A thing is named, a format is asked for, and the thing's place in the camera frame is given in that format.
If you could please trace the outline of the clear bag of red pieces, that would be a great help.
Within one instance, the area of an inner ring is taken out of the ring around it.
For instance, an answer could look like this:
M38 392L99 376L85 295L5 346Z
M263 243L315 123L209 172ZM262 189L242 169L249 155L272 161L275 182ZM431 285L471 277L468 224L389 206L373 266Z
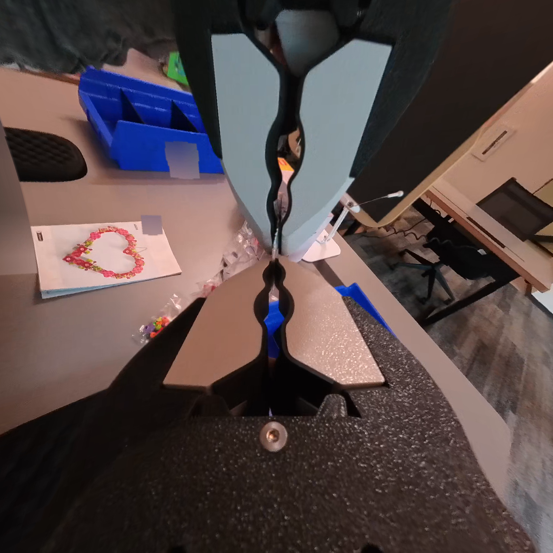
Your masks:
M208 280L198 282L191 298L205 299L225 281L256 263L269 259L272 259L272 255L266 252L244 219L239 230L226 244L216 274Z

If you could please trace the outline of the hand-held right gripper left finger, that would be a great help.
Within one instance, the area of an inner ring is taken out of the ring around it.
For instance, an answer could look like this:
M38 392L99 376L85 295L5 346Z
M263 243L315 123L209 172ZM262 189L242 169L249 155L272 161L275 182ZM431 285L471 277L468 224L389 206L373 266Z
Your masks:
M174 362L166 388L224 399L229 410L267 414L268 347L264 317L272 286L269 260L232 276L203 303Z

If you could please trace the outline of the small clear plastic bag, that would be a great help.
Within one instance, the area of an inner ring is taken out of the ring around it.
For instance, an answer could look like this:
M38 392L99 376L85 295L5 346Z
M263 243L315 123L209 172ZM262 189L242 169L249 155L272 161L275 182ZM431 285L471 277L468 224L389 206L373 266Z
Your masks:
M132 340L139 345L150 342L180 315L183 310L182 303L181 296L172 294L162 309L138 328L132 335Z

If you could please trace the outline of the black wood-framed board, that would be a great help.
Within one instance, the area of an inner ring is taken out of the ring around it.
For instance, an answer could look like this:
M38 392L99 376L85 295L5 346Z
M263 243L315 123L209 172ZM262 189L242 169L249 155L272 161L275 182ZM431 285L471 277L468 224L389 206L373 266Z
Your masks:
M361 37L393 44L348 190L378 227L549 65L552 1L371 1Z

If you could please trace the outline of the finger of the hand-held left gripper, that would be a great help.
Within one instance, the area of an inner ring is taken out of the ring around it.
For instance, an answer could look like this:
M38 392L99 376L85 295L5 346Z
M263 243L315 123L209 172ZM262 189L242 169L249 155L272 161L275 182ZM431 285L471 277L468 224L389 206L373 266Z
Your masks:
M245 34L211 37L222 165L241 214L270 251L279 186L276 161L280 71L272 55Z
M302 81L300 163L287 185L280 253L291 259L309 248L351 182L350 173L392 46L353 39Z

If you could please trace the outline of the white instruction booklet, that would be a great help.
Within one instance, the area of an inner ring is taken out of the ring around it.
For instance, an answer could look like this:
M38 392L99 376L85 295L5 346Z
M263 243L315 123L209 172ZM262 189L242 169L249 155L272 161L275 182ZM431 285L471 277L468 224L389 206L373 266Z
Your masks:
M164 230L142 221L31 227L43 300L182 273Z

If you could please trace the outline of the black mesh wrist pad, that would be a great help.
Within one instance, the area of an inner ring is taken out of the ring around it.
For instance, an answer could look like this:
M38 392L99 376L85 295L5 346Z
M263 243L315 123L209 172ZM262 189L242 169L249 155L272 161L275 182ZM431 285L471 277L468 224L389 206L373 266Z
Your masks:
M13 127L5 127L4 132L21 182L68 182L87 175L85 158L68 139Z

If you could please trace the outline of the blue plastic bin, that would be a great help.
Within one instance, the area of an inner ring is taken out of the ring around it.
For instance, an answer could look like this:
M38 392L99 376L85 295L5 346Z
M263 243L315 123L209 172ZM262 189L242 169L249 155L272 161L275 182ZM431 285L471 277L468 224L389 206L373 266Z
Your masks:
M368 312L377 322L379 322L386 330L392 335L393 331L389 325L385 322L383 317L369 301L367 296L362 291L361 287L357 283L353 283L350 286L338 286L335 290L339 292L342 297L350 298L358 305L360 305L366 312ZM281 324L284 321L284 316L279 309L279 300L273 297L273 301L269 302L269 311L264 319L268 333L268 356L269 358L277 359L280 354L279 343L275 339L275 333L280 329Z
M105 154L122 170L169 172L166 143L194 144L201 174L223 174L192 93L92 66L79 103Z

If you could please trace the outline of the green cardboard box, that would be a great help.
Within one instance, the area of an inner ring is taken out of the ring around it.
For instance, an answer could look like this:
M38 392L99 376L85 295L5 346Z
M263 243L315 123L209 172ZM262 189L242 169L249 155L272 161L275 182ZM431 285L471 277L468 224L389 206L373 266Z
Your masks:
M164 73L169 79L174 80L179 85L189 87L189 81L185 75L180 54L177 51L170 52L169 58L164 65Z

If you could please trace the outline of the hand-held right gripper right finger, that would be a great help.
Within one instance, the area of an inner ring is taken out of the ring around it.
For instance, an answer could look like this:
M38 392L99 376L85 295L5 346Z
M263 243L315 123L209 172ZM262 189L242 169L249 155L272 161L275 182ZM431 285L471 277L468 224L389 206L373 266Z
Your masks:
M280 354L275 415L361 417L351 391L382 387L385 378L342 295L322 276L280 258Z

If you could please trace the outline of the black office chair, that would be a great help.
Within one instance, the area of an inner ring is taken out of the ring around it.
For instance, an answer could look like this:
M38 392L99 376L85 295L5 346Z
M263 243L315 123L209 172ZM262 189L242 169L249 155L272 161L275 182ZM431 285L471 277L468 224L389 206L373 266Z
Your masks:
M538 234L552 223L552 207L525 190L515 178L508 179L484 199L475 203L481 210L499 222L521 241L530 241L537 245ZM423 248L434 252L438 261L430 263L427 259L409 249L399 252L400 256L409 255L417 263L399 262L391 266L416 269L422 277L428 277L428 289L422 303L430 300L433 287L439 282L448 295L447 306L455 299L440 269L447 266L466 280L506 277L509 266L504 264L493 252L482 246L465 229L447 216L431 201L419 198L413 204L430 224L432 230L426 234Z

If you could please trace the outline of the brown top office desk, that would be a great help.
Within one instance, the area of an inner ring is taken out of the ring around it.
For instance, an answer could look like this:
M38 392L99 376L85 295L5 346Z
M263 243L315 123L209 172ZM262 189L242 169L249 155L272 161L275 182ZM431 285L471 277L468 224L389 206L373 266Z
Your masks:
M508 283L522 278L527 289L547 293L552 288L552 255L530 241L521 241L499 222L481 210L458 189L440 178L428 188L425 197L438 209L462 226L482 246L488 248L509 266L508 275L494 278L473 294L454 301L451 305L420 320L428 327L459 312L473 303L496 292Z

